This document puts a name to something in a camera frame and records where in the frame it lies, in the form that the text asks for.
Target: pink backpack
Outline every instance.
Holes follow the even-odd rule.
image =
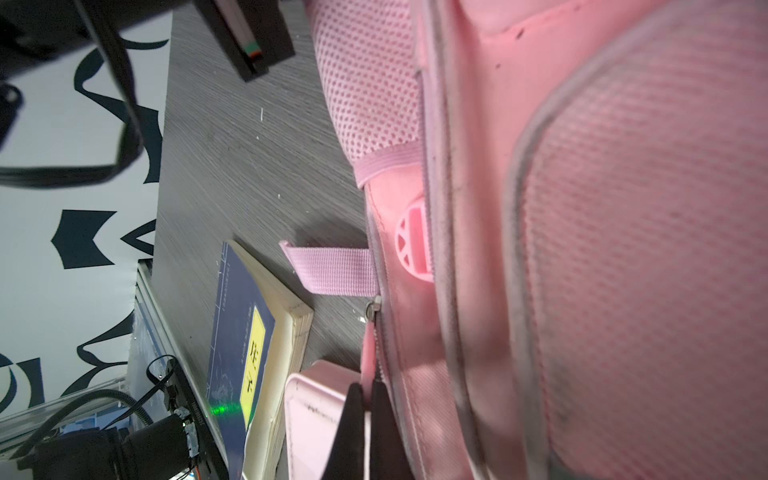
[[[307,11],[416,478],[768,478],[768,2]]]

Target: black wall pattern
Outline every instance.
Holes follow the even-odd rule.
[[[154,50],[162,48],[168,40],[155,42],[137,42],[123,40],[125,47],[130,50]],[[97,94],[85,89],[85,82],[93,78],[104,64],[104,59],[97,49],[90,51],[80,62],[74,72],[74,89],[85,97],[90,98],[104,109],[109,111],[115,117],[123,122],[127,122],[127,111],[125,103],[118,98],[108,97]],[[144,146],[147,149],[149,157],[149,170],[144,179],[145,184],[157,183],[160,180],[160,163],[163,150],[163,136],[160,132],[158,120],[158,111],[152,108],[138,106],[137,114],[139,117],[139,126],[144,136]],[[61,264],[64,269],[86,268],[93,266],[114,265],[94,242],[96,233],[117,212],[106,210],[62,210],[58,229],[51,242],[61,258]],[[150,233],[155,229],[155,220],[146,222],[131,232],[126,233],[120,240],[124,241],[133,248],[146,253],[154,254],[154,246],[150,243],[139,240],[138,237]],[[79,379],[75,380],[61,396],[69,395],[82,389],[86,389],[91,380],[101,371],[112,366],[125,365],[127,362],[104,362],[93,353],[85,349],[86,346],[95,343],[104,342],[119,336],[129,335],[133,331],[134,313],[131,312],[117,325],[93,339],[82,343],[77,347],[78,357],[94,368],[89,370]],[[14,363],[6,356],[0,354],[0,368],[11,366]],[[15,364],[28,378],[31,386],[31,395],[28,407],[40,405],[45,402],[43,391],[43,380],[40,366],[40,359],[30,359]],[[18,392],[18,383],[14,373],[8,369],[10,375],[10,384],[8,391],[0,399],[0,413],[7,409],[13,402]]]
[[[114,265],[94,242],[96,233],[117,212],[106,210],[62,210],[58,228],[51,238],[64,269],[90,266]],[[149,256],[154,254],[154,245],[138,237],[154,231],[155,220],[126,233],[120,238],[136,250]]]
[[[98,357],[96,357],[96,355],[94,355],[91,352],[88,352],[85,349],[85,347],[89,345],[93,345],[94,343],[104,342],[105,340],[112,340],[119,336],[129,335],[133,331],[134,331],[134,313],[131,312],[128,314],[128,316],[126,316],[123,319],[123,321],[113,326],[106,332],[88,340],[85,343],[82,343],[81,345],[78,345],[78,356],[80,357],[80,360],[82,360],[83,362],[86,362],[89,365],[92,365],[94,368],[90,369],[87,373],[85,373],[85,375],[75,380],[69,387],[67,387],[67,389],[64,391],[64,393],[61,394],[61,396],[69,395],[70,393],[75,393],[82,389],[86,389],[88,387],[88,384],[91,383],[91,380],[101,370],[108,369],[111,366],[127,365],[128,362],[103,362]]]
[[[43,393],[43,375],[40,370],[40,359],[30,359],[14,364],[7,356],[0,353],[0,368],[4,366],[10,367],[11,365],[16,365],[22,369],[22,372],[24,372],[24,374],[27,376],[27,380],[29,381],[30,394],[27,408],[45,403],[45,395]],[[3,395],[2,400],[0,400],[0,413],[2,413],[3,410],[7,409],[8,406],[11,405],[11,402],[13,402],[13,399],[16,398],[16,393],[18,392],[18,383],[16,381],[16,376],[13,374],[13,370],[9,368],[8,373],[11,375],[11,382],[10,385],[8,385],[8,391]]]
[[[123,40],[123,43],[125,48],[129,50],[154,50],[164,47],[168,40],[148,43]],[[107,109],[107,111],[119,118],[123,123],[126,123],[128,121],[128,112],[125,108],[125,102],[117,98],[85,90],[83,86],[88,79],[93,78],[98,73],[103,64],[104,59],[96,48],[91,50],[88,55],[85,55],[77,70],[74,71],[74,89]],[[136,113],[139,117],[141,134],[144,136],[144,147],[147,148],[147,156],[149,157],[149,171],[144,179],[144,183],[157,183],[160,181],[160,157],[163,153],[163,135],[160,133],[160,124],[157,119],[158,112],[157,110],[139,105],[137,106]]]

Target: zipper pull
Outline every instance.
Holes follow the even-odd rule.
[[[376,314],[382,309],[382,296],[376,295],[366,305],[366,321],[375,322]]]

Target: gray desk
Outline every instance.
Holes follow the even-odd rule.
[[[367,245],[363,197],[328,116],[303,4],[281,8],[296,57],[248,84],[193,6],[174,13],[151,282],[200,386],[229,238],[314,308],[305,366],[359,362],[365,300],[306,292],[278,246]]]

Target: pink pencil case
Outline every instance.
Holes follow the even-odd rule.
[[[347,390],[359,380],[359,373],[326,360],[288,377],[286,442],[292,480],[323,476]]]

